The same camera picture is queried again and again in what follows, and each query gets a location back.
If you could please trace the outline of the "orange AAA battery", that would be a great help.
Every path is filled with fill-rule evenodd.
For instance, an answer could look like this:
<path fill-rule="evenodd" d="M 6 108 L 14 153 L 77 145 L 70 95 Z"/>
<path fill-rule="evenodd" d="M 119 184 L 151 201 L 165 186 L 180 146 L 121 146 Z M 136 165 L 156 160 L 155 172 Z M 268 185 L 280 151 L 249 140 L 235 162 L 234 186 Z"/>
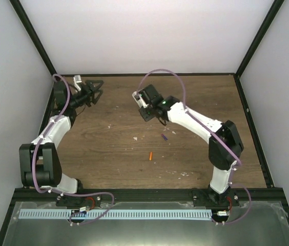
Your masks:
<path fill-rule="evenodd" d="M 149 161 L 152 161 L 152 158 L 153 158 L 153 152 L 150 152 Z"/>

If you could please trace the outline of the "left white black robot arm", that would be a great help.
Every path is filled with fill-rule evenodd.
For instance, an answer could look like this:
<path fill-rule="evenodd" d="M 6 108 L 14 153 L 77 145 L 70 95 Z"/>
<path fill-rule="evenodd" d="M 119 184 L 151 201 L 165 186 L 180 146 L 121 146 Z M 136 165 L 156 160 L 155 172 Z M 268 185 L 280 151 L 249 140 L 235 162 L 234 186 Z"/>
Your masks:
<path fill-rule="evenodd" d="M 54 109 L 48 124 L 35 140 L 19 148 L 20 174 L 24 186 L 39 188 L 41 192 L 68 194 L 67 201 L 74 207 L 84 203 L 81 182 L 63 173 L 57 147 L 74 125 L 77 108 L 96 104 L 103 93 L 103 84 L 103 80 L 83 82 L 79 75 L 74 76 L 72 85 L 64 80 L 54 84 Z"/>

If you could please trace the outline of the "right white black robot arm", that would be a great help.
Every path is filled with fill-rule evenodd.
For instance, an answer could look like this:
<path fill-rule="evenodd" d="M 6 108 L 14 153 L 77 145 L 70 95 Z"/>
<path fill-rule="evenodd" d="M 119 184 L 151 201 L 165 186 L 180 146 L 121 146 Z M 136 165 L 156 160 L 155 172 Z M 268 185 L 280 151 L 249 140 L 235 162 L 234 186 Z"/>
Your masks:
<path fill-rule="evenodd" d="M 221 206 L 232 185 L 233 172 L 241 166 L 244 149 L 236 125 L 208 118 L 184 104 L 174 96 L 163 98 L 153 85 L 132 93 L 144 121 L 157 118 L 161 124 L 178 124 L 202 138 L 208 144 L 208 158 L 213 174 L 208 186 L 208 200 Z"/>

